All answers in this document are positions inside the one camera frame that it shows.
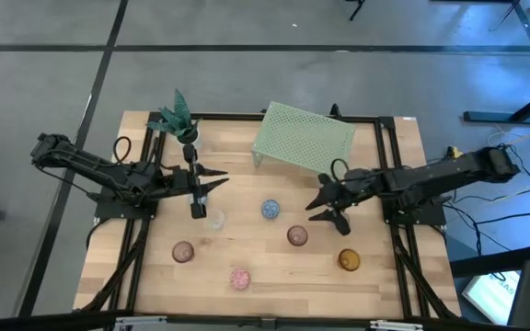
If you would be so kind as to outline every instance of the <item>concrete floor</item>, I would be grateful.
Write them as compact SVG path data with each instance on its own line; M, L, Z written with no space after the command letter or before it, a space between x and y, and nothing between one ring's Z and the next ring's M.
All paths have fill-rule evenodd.
M0 43L105 44L119 2L0 0ZM138 0L128 4L117 43L530 45L514 13L496 28L507 8L370 0L349 22L354 4L339 0ZM29 164L29 152L42 131L75 136L100 58L101 52L0 52L0 209L7 211L0 222L0 317L14 313L58 185ZM514 111L530 100L530 53L114 52L86 149L109 157L121 113L169 103L175 87L202 112L256 112L276 100L321 114L336 102L345 114L414 116L433 159L449 145L485 146L498 131L464 123L463 111ZM517 148L530 170L530 140ZM458 196L492 198L529 184L521 174L507 185L462 188ZM72 191L35 314L71 309L94 207ZM493 206L464 200L458 207L487 220L530 212L530 194ZM451 242L473 249L474 232L455 214L447 217ZM482 230L510 248L530 245L530 217ZM449 248L452 259L461 257L461 249ZM483 238L485 254L502 250Z

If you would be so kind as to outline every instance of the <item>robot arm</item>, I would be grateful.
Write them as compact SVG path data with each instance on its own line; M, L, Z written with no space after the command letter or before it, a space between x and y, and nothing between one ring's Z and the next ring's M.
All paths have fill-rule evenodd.
M143 207L163 198L192 194L194 199L191 204L191 215L193 218L201 218L206 216L206 211L205 206L200 203L200 198L228 180L223 178L201 184L199 176L220 176L227 173L206 169L197 163L197 152L190 144L183 147L184 159L189 165L189 170L176 165L169 168L171 174L163 175L158 164L146 161L127 165L112 163L75 148L67 137L60 134L42 133L38 140L38 144L30 154L32 164L40 170L46 167L73 170L113 192L113 196L89 193L89 198L96 202L116 200L125 205Z
M512 163L504 149L486 147L456 159L417 168L371 171L358 168L347 171L345 178L338 182L321 174L318 180L322 188L306 209L322 205L328 209L309 220L333 222L341 234L347 235L351 228L342 212L373 196L395 205L397 214L386 217L418 220L423 207L446 201L441 194L477 181L505 183L518 174L518 166Z

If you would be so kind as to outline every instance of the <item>green plastic basket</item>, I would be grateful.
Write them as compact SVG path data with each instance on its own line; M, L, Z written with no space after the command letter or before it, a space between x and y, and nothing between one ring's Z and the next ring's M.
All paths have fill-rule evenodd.
M264 155L330 173L336 158L349 161L355 126L309 111L271 102L253 143L253 162Z

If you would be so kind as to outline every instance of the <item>black table leg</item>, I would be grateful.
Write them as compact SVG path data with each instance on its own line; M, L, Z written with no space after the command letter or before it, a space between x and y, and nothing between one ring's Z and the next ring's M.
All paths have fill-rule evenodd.
M359 13L359 10L361 9L361 6L363 6L365 0L358 0L357 2L359 3L359 5L357 5L357 9L355 9L349 20L353 20L357 16L357 13Z
M466 111L465 121L530 124L530 102L514 113Z

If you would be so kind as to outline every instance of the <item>wooden table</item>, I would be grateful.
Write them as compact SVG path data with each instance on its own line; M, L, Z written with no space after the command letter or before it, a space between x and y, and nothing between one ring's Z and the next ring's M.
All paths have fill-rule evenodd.
M137 161L149 113L124 112L119 136L132 139L130 160ZM395 118L402 162L422 166L425 158L414 118ZM379 167L374 126L355 124L351 167ZM136 313L206 314L285 317L402 317L394 252L384 224L379 199L348 209L352 232L342 236L328 222L307 218L320 210L305 211L317 194L316 174L295 165L265 158L255 168L250 146L260 121L203 120L199 161L228 171L230 180L208 197L211 208L225 214L222 231L208 229L190 217L188 197L161 200L152 221L136 298ZM385 132L386 153L391 161ZM185 165L181 146L168 135L163 164ZM281 213L274 221L260 214L264 200L274 199ZM75 297L75 308L87 304L116 267L124 220L110 220L94 233ZM304 226L308 242L290 245L286 232ZM459 306L443 238L428 226L416 226L422 271L450 310ZM185 264L171 257L173 245L192 243L195 258ZM356 250L362 265L354 272L337 266L344 248ZM250 272L245 291L229 285L235 268ZM122 284L119 307L125 306L130 275ZM414 313L418 313L414 282L408 279Z

